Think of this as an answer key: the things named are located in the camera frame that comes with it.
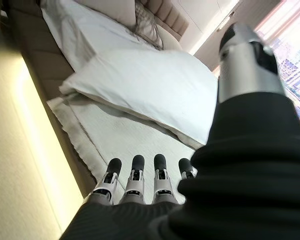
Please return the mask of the right robot hand dark palm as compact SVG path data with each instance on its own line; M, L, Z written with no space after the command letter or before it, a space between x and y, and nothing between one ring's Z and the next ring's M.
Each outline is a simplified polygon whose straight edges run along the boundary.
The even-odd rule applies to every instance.
M236 22L219 47L216 109L205 146L179 161L169 189L117 205L104 188L85 199L63 240L300 240L300 119L270 47Z

